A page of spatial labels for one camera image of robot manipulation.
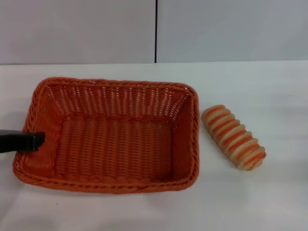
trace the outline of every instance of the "white tabletop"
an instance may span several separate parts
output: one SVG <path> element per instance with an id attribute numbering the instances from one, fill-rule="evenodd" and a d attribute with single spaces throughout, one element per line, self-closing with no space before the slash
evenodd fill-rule
<path id="1" fill-rule="evenodd" d="M 21 129 L 50 76 L 182 82 L 224 104 L 267 157 L 235 169 L 200 129 L 200 174 L 180 192 L 109 195 L 25 185 L 0 154 L 0 231 L 307 231 L 308 61 L 0 66 L 0 128 Z"/>

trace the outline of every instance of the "striped bread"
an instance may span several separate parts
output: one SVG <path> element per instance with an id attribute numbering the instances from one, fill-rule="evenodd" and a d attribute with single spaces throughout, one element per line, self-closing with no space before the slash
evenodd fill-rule
<path id="1" fill-rule="evenodd" d="M 239 169 L 250 171 L 262 164 L 265 148 L 224 105 L 206 109 L 201 120 L 223 153 Z"/>

